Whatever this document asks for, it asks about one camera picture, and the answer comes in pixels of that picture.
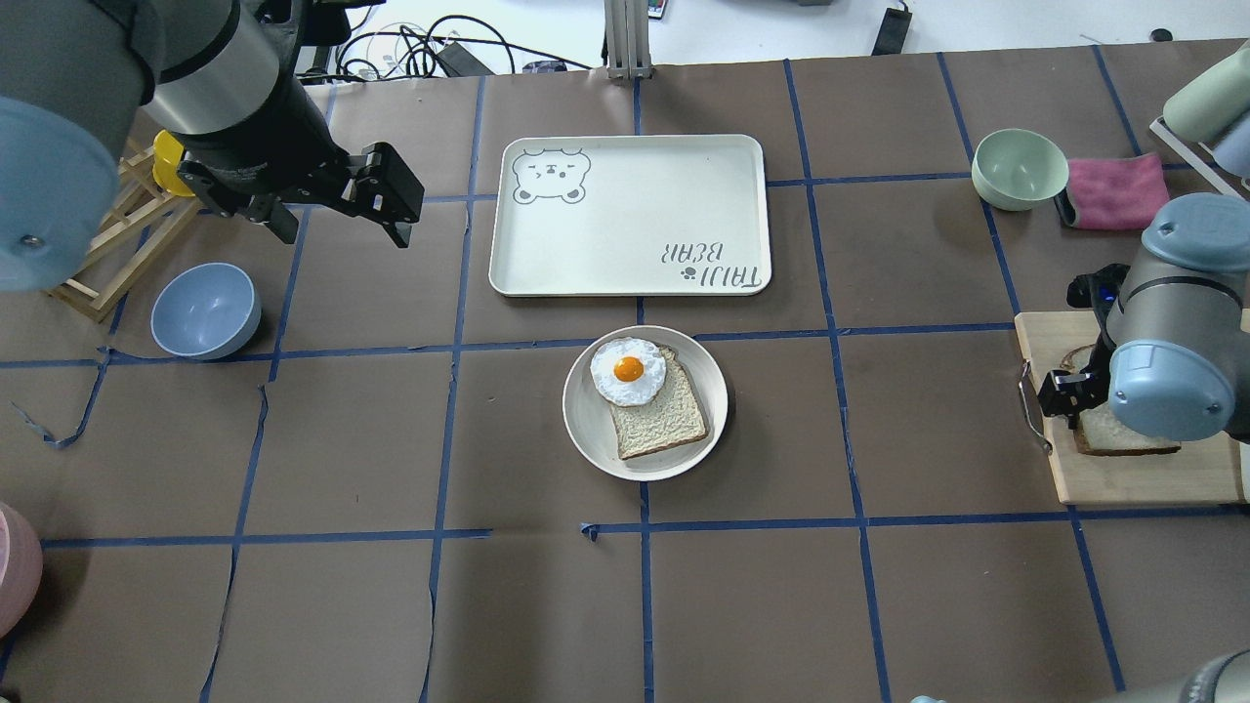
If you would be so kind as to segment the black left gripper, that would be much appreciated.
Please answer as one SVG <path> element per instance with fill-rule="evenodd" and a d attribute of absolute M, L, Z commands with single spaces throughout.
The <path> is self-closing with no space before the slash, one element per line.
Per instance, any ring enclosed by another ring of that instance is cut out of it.
<path fill-rule="evenodd" d="M 270 164 L 229 175 L 189 150 L 178 163 L 176 175 L 214 214 L 268 226 L 286 244 L 296 239 L 295 216 L 288 206 L 311 204 L 370 220 L 398 249 L 408 249 L 425 196 L 422 183 L 389 143 L 370 144 L 361 154 L 339 148 L 308 173 L 295 175 L 278 175 Z"/>

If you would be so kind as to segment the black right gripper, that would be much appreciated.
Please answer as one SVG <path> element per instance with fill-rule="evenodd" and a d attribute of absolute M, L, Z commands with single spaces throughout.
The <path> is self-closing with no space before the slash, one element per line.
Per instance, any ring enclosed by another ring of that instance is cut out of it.
<path fill-rule="evenodd" d="M 1052 369 L 1038 392 L 1038 404 L 1045 417 L 1062 417 L 1066 427 L 1076 432 L 1082 413 L 1108 403 L 1110 365 L 1089 365 L 1080 372 Z"/>

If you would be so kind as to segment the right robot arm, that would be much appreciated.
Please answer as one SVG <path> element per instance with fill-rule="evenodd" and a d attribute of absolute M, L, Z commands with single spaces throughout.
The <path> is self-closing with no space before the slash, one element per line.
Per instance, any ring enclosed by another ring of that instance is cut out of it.
<path fill-rule="evenodd" d="M 1099 335 L 1088 364 L 1038 384 L 1045 417 L 1076 427 L 1108 405 L 1122 427 L 1178 443 L 1249 439 L 1249 205 L 1199 191 L 1162 205 L 1129 266 L 1074 276 L 1068 306 L 1089 309 Z"/>

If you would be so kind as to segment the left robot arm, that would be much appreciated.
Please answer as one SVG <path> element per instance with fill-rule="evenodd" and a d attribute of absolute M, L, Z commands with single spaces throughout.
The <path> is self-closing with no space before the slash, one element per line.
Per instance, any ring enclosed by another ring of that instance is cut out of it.
<path fill-rule="evenodd" d="M 58 286 L 84 266 L 138 111 L 182 144 L 176 176 L 218 215 L 292 243 L 289 205 L 315 204 L 406 248 L 422 184 L 388 143 L 338 146 L 295 70 L 304 46 L 348 40 L 348 8 L 2 3 L 2 290 Z"/>

